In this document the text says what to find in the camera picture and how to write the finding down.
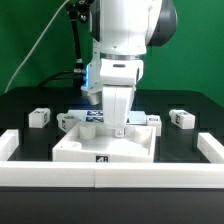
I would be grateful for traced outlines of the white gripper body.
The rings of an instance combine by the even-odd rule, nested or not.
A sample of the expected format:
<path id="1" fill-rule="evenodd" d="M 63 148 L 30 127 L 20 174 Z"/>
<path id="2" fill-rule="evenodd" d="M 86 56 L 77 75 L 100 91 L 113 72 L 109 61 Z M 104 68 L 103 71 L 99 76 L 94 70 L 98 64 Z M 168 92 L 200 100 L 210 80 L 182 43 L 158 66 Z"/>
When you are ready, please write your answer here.
<path id="1" fill-rule="evenodd" d="M 143 69 L 142 60 L 101 60 L 103 117 L 107 128 L 125 127 Z"/>

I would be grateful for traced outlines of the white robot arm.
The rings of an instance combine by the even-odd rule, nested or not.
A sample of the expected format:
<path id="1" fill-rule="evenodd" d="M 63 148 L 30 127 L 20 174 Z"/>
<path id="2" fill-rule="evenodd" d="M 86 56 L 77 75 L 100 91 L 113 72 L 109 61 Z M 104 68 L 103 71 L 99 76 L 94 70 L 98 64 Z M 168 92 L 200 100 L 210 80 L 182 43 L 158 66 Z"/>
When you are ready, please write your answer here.
<path id="1" fill-rule="evenodd" d="M 166 44 L 176 32 L 173 0 L 93 0 L 90 34 L 93 57 L 82 87 L 91 104 L 101 104 L 103 122 L 117 137 L 125 133 L 136 84 L 149 46 Z"/>

